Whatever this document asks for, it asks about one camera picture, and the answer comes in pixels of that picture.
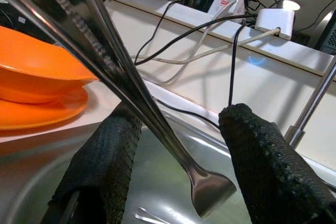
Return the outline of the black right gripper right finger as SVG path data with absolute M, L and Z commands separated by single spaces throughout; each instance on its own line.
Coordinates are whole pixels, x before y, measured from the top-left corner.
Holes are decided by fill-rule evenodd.
M 276 124 L 243 103 L 218 123 L 252 223 L 335 223 L 335 197 Z

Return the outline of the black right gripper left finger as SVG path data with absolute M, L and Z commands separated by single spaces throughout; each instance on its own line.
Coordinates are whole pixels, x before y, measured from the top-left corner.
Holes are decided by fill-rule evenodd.
M 73 155 L 42 223 L 121 223 L 141 128 L 119 103 Z

